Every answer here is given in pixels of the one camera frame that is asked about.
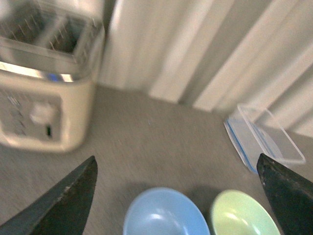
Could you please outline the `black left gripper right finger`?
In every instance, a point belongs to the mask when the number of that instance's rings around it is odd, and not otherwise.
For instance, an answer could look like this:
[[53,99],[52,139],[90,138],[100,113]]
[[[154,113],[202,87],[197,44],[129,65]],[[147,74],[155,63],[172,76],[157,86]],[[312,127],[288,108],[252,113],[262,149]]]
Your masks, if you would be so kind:
[[313,233],[313,183],[262,153],[257,172],[268,202],[286,235]]

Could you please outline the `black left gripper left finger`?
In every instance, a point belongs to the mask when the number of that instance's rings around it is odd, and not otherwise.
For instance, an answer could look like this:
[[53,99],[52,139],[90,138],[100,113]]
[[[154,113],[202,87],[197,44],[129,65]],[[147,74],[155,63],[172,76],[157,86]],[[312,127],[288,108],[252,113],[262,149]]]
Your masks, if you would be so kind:
[[0,227],[2,235],[81,235],[93,201],[98,166],[89,157]]

